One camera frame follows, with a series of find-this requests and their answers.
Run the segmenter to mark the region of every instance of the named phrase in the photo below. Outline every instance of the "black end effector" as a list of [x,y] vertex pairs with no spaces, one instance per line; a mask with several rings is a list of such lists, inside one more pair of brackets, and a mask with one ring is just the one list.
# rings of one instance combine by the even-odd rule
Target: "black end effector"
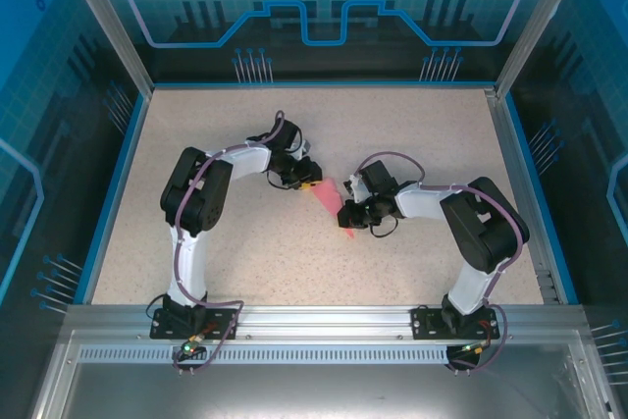
[[[249,141],[261,141],[271,135],[279,126],[280,120],[276,119],[270,132],[250,137]],[[320,166],[312,161],[309,156],[297,160],[290,152],[296,137],[300,136],[299,147],[303,144],[301,129],[289,120],[284,124],[273,139],[264,143],[271,150],[271,159],[268,171],[274,172],[282,179],[282,185],[286,188],[299,189],[304,183],[320,182],[323,179],[323,171]],[[309,151],[309,144],[305,143],[305,153]]]
[[[193,147],[184,150],[179,158],[160,201],[161,209],[166,212],[166,222],[170,226],[175,225],[175,216],[189,189],[189,183],[207,159],[203,151]],[[201,231],[211,230],[218,223],[223,213],[233,167],[226,161],[214,161],[202,176],[203,187],[195,188],[192,192],[181,216],[182,228],[192,237],[196,237]]]
[[[338,212],[338,224],[341,228],[363,230],[370,226],[379,226],[387,216],[402,218],[394,196],[399,191],[399,185],[382,161],[375,161],[358,172],[371,196],[366,200],[355,203],[346,200]],[[347,181],[344,187],[351,193],[351,183]]]
[[[527,225],[491,179],[480,177],[469,186],[501,205],[517,224],[523,242],[528,241]],[[465,191],[453,194],[441,201],[441,207],[464,260],[474,269],[489,274],[517,249],[515,233],[505,218],[493,205],[478,201],[474,194]],[[487,214],[489,218],[481,221],[478,215]]]

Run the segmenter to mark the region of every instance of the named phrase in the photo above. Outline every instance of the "speckled work surface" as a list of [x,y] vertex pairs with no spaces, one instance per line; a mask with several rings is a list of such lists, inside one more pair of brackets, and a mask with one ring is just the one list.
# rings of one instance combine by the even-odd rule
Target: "speckled work surface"
[[[222,149],[268,131],[280,108],[339,184],[367,155],[396,150],[422,162],[426,183],[487,176],[513,201],[482,90],[157,90],[93,303],[144,304],[168,289],[172,246],[159,198],[182,150]],[[384,160],[399,182],[417,179],[405,161]],[[387,238],[363,231],[351,240],[309,191],[276,190],[259,175],[230,186],[206,281],[210,299],[252,305],[440,303],[461,263],[444,221],[403,220]],[[527,249],[493,300],[542,302]]]

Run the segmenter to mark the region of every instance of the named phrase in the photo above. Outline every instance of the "metal corner post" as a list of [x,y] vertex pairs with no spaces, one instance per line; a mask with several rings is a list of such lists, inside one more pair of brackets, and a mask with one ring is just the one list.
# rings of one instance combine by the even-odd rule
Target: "metal corner post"
[[510,56],[506,60],[496,82],[497,99],[505,97],[510,87],[521,73],[523,66],[530,57],[532,50],[541,38],[541,35],[558,8],[561,0],[539,0],[530,20],[526,24],[521,36],[514,45]]
[[135,51],[114,6],[109,0],[85,1],[129,72],[139,93],[149,100],[154,88],[152,79]]

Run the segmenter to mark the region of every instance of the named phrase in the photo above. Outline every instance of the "beige tabletop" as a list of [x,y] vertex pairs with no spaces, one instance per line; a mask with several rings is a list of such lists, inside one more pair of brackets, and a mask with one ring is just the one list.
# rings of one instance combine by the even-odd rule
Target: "beige tabletop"
[[[366,156],[395,150],[423,164],[425,183],[486,176],[513,202],[482,90],[157,90],[94,304],[145,304],[168,289],[172,242],[159,199],[182,150],[243,142],[268,131],[278,109],[302,128],[312,159],[339,188]],[[384,162],[400,183],[418,178],[405,161]],[[231,184],[211,236],[209,299],[238,298],[251,305],[440,303],[462,264],[445,221],[402,220],[389,237],[358,231],[349,239],[310,191],[276,190],[264,175]],[[543,302],[527,249],[501,278],[493,300]]]

